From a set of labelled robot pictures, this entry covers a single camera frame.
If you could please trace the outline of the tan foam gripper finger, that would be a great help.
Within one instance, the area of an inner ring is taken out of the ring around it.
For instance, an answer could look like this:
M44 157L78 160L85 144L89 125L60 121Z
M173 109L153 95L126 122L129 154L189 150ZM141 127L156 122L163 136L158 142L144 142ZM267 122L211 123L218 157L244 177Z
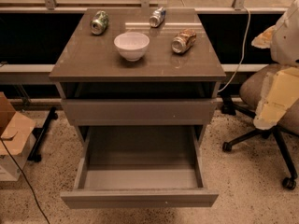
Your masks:
M276 73L268 72L263 80L261 100L253 124L260 130L276 126L299 99L299 69L290 67Z

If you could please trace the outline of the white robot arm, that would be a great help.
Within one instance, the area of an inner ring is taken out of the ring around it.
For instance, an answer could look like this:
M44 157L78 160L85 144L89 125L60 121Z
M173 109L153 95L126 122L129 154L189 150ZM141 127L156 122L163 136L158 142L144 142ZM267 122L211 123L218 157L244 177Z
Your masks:
M270 49L273 61L290 66L267 74L263 81L253 123L258 129L269 130L299 98L299 0L294 0L277 23L256 36L251 45Z

